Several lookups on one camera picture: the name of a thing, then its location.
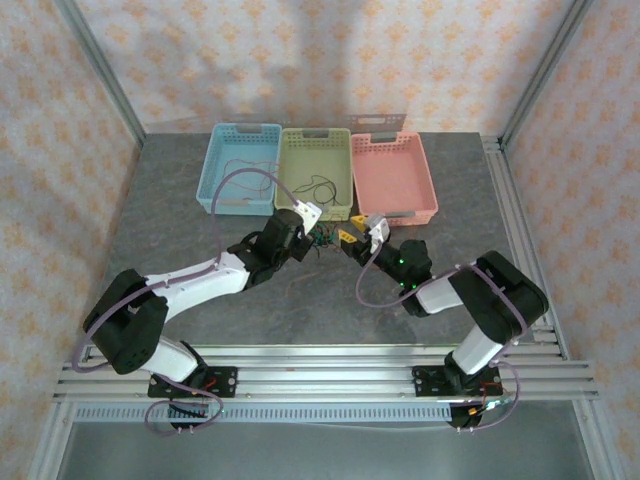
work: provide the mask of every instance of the pink basket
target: pink basket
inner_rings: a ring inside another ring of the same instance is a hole
[[[415,132],[351,137],[360,213],[380,213],[389,225],[426,225],[438,211],[427,157]]]

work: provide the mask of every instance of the green basket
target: green basket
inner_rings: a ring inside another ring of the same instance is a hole
[[[353,207],[351,132],[347,128],[285,128],[278,178],[298,200],[322,208],[321,221],[348,220]],[[273,203],[276,209],[292,207],[279,187]]]

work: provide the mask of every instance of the blue basket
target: blue basket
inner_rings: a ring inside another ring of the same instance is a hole
[[[196,200],[211,213],[213,194],[235,170],[253,167],[276,174],[282,127],[276,124],[219,123],[213,128]],[[244,173],[227,182],[216,213],[271,215],[275,184],[258,173]]]

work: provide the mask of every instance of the yellow component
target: yellow component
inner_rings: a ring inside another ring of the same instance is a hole
[[[346,243],[356,243],[358,241],[356,237],[354,237],[350,233],[345,232],[340,228],[338,229],[338,238],[340,239],[341,242],[346,242]]]
[[[356,215],[355,217],[351,217],[351,223],[353,224],[354,227],[356,227],[358,230],[364,233],[365,230],[367,229],[367,226],[364,224],[366,219],[367,219],[366,215]]]

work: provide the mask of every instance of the patterned wallpaper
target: patterned wallpaper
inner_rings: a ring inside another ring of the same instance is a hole
[[[570,0],[79,0],[151,132],[408,114],[502,133]]]
[[[0,478],[26,478],[135,143],[51,0],[0,2]]]
[[[509,160],[573,355],[640,478],[640,9],[591,7]]]

